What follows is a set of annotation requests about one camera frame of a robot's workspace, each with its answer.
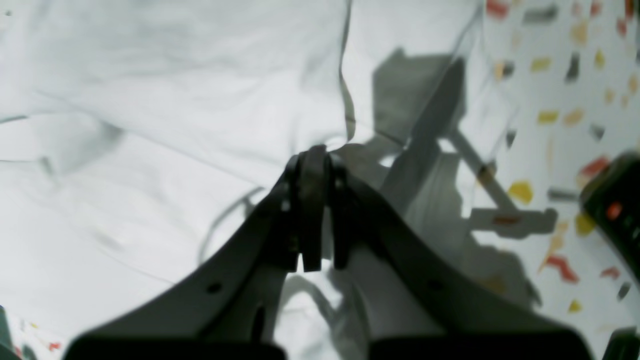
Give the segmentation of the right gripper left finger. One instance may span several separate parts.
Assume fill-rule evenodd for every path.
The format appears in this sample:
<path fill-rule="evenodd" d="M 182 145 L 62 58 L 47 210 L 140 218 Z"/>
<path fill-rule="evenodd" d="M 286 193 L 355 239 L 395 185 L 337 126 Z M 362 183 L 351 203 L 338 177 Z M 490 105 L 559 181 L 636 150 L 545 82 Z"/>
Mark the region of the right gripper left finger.
<path fill-rule="evenodd" d="M 322 268 L 326 146 L 281 178 L 215 255 L 145 305 L 84 333 L 67 360 L 285 360 L 273 344 L 286 276 Z"/>

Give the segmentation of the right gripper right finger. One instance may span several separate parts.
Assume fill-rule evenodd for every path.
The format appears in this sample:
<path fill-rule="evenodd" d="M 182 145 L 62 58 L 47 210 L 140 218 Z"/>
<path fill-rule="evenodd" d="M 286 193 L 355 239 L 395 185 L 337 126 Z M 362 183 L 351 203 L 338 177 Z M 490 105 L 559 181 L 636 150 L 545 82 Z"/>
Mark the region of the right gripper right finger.
<path fill-rule="evenodd" d="M 334 267 L 355 286 L 370 360 L 589 360 L 575 330 L 476 284 L 382 196 L 327 158 Z"/>

